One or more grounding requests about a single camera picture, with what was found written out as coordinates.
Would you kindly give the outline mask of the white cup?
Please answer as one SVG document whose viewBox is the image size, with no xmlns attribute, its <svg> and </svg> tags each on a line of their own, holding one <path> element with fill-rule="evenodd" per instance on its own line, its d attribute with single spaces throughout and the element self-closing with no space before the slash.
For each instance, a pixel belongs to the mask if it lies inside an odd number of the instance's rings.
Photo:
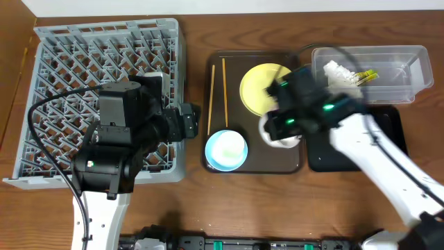
<svg viewBox="0 0 444 250">
<path fill-rule="evenodd" d="M 270 134 L 264 130 L 264 125 L 267 122 L 267 120 L 268 118 L 266 115 L 260 117 L 259 119 L 259 134 L 261 135 L 261 138 L 267 145 L 274 148 L 284 148 L 284 149 L 294 148 L 299 145 L 302 139 L 301 135 L 272 141 Z"/>
</svg>

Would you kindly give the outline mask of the white napkin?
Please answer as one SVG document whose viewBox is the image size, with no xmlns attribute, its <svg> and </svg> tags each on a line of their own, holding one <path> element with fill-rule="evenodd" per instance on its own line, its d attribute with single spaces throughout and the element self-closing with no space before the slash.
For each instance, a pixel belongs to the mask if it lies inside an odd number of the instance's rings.
<svg viewBox="0 0 444 250">
<path fill-rule="evenodd" d="M 360 76 L 358 73 L 351 72 L 333 60 L 324 65 L 323 70 L 331 93 L 343 92 L 356 99 L 364 97 L 359 89 Z"/>
</svg>

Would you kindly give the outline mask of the light blue bowl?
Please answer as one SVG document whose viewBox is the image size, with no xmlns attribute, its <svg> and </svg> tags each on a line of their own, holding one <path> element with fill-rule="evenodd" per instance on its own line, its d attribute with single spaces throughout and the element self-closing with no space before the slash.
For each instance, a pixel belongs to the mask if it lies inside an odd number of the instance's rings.
<svg viewBox="0 0 444 250">
<path fill-rule="evenodd" d="M 207 140 L 204 150 L 207 164 L 220 172 L 233 172 L 240 168 L 248 156 L 244 137 L 233 130 L 221 130 Z"/>
</svg>

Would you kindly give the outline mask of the yellow plate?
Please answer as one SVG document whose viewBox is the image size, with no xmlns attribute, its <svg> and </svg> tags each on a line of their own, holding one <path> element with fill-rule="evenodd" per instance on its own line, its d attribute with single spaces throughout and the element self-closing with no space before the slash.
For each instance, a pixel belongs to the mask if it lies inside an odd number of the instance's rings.
<svg viewBox="0 0 444 250">
<path fill-rule="evenodd" d="M 240 83 L 240 97 L 245 107 L 254 115 L 262 116 L 276 102 L 266 91 L 276 78 L 282 78 L 290 73 L 287 67 L 275 63 L 264 63 L 249 69 Z"/>
</svg>

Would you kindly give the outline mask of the wooden chopstick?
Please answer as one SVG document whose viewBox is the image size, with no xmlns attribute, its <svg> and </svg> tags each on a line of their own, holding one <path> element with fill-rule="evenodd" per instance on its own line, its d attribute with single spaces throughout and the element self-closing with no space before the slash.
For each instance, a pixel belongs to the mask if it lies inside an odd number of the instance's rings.
<svg viewBox="0 0 444 250">
<path fill-rule="evenodd" d="M 227 95 L 227 83 L 226 83 L 226 68 L 225 58 L 222 58 L 222 75 L 223 75 L 223 102 L 224 102 L 224 116 L 225 127 L 228 127 L 228 95 Z"/>
<path fill-rule="evenodd" d="M 207 123 L 207 135 L 210 135 L 211 118 L 212 118 L 212 102 L 214 93 L 214 77 L 215 77 L 215 65 L 212 65 L 211 82 L 210 82 L 210 100 L 208 109 L 208 123 Z"/>
</svg>

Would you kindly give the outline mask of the green foil wrapper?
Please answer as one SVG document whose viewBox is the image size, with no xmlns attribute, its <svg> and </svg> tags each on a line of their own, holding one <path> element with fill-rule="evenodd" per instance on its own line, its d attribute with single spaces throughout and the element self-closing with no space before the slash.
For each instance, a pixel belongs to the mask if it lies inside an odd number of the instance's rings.
<svg viewBox="0 0 444 250">
<path fill-rule="evenodd" d="M 355 74 L 355 76 L 357 77 L 357 81 L 355 83 L 357 86 L 379 77 L 378 73 L 373 69 L 369 69 L 365 72 L 358 72 Z"/>
</svg>

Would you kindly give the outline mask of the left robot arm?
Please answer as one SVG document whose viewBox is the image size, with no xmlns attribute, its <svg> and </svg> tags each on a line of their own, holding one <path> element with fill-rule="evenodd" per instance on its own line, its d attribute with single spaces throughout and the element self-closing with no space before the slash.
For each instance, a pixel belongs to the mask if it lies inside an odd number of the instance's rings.
<svg viewBox="0 0 444 250">
<path fill-rule="evenodd" d="M 93 123 L 71 161 L 72 181 L 83 202 L 87 249 L 116 249 L 135 179 L 145 153 L 161 142 L 198 135 L 200 107 L 163 108 L 162 89 L 134 81 L 107 83 L 99 90 Z"/>
</svg>

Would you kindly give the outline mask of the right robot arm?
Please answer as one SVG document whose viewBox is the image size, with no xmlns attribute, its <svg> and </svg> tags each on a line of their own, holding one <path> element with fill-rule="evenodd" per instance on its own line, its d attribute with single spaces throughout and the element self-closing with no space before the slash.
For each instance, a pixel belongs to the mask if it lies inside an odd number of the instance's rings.
<svg viewBox="0 0 444 250">
<path fill-rule="evenodd" d="M 443 250 L 443 185 L 386 136 L 363 100 L 332 94 L 304 67 L 275 74 L 266 91 L 277 101 L 264 125 L 272 140 L 327 131 L 332 147 L 367 175 L 409 227 L 405 234 L 374 233 L 360 249 Z"/>
</svg>

